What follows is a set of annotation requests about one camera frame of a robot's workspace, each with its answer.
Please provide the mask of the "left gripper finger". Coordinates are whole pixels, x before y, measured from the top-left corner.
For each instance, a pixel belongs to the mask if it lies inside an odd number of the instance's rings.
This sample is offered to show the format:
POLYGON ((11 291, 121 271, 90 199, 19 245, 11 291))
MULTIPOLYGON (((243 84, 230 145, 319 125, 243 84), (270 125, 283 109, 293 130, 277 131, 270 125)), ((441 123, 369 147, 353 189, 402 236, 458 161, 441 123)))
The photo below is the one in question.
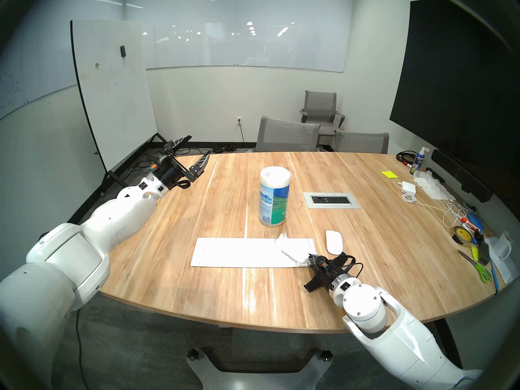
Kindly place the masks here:
POLYGON ((207 151, 190 167, 190 181, 196 181, 204 173, 210 155, 211 151, 207 151))
POLYGON ((181 149, 186 142, 192 139, 191 135, 187 135, 185 137, 178 138, 176 140, 169 140, 165 143, 162 148, 162 153, 168 156, 175 156, 176 152, 181 149))

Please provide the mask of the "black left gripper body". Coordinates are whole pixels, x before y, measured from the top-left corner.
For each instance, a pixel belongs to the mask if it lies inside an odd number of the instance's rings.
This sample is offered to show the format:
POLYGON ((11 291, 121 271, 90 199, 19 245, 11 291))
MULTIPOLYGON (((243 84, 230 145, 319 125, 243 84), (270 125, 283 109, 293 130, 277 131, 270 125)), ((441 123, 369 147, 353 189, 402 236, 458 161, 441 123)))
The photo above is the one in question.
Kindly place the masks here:
POLYGON ((186 177, 185 172, 187 170, 175 158, 171 156, 157 157, 157 179, 167 189, 175 187, 188 189, 191 186, 191 181, 188 179, 182 180, 186 177))

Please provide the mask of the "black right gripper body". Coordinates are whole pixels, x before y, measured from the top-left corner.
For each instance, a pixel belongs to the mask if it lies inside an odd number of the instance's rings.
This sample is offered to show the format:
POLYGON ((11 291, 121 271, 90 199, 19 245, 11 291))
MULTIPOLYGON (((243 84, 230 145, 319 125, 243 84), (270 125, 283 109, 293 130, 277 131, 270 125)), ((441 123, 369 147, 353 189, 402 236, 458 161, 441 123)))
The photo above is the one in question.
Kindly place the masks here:
POLYGON ((341 253, 334 259, 328 259, 321 255, 320 259, 316 259, 315 264, 316 269, 311 269, 314 276, 304 285, 309 293, 319 288, 332 292, 334 282, 338 284, 347 278, 352 278, 349 270, 353 266, 353 257, 345 253, 341 253))

